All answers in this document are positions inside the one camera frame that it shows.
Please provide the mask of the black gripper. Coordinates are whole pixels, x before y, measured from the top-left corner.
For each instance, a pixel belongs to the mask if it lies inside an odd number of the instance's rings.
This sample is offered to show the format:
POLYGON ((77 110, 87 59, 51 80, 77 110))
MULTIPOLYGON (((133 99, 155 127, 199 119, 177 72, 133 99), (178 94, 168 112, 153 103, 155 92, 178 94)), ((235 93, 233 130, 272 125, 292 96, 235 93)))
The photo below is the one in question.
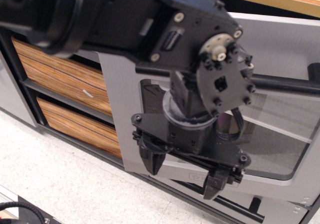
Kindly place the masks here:
POLYGON ((235 144, 243 134, 245 123, 239 108, 231 110, 238 132, 220 130, 216 111, 211 116, 186 117, 170 93, 163 97, 162 114, 132 115, 133 139, 147 171, 158 174, 167 154, 192 162, 208 171, 203 198, 213 200, 226 184, 240 183, 250 157, 235 144))

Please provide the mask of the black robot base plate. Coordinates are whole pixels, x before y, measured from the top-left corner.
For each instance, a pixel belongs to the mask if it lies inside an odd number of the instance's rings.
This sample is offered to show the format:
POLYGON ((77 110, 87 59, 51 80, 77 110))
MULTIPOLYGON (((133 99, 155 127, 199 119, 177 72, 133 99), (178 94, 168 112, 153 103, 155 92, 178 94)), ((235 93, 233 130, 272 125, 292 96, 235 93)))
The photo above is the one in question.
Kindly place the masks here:
MULTIPOLYGON (((33 206, 36 208, 44 217, 44 222, 46 224, 63 224, 60 220, 58 220, 56 217, 52 216, 51 214, 46 213, 39 207, 33 205, 26 199, 18 196, 14 200, 10 200, 8 198, 1 198, 0 203, 8 203, 8 202, 22 202, 26 203, 29 206, 33 206)), ((16 219, 22 221, 24 224, 40 224, 39 218, 36 216, 34 212, 31 210, 28 210, 27 208, 23 207, 11 207, 11 208, 5 208, 4 210, 1 210, 0 212, 0 219, 16 219)))

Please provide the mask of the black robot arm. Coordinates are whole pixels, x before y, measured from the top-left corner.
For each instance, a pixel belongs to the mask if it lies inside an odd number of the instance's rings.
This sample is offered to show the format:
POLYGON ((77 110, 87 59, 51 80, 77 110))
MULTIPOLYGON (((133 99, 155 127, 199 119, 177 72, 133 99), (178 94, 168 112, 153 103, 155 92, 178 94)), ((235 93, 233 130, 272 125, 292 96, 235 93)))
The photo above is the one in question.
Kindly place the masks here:
POLYGON ((250 158, 234 145, 251 103, 252 57, 238 44, 242 27, 220 0, 0 0, 0 24, 23 32, 49 55, 79 49, 126 56, 170 72, 162 114, 134 114, 133 138, 147 171, 166 154, 201 164, 202 189, 214 199, 240 182, 250 158))

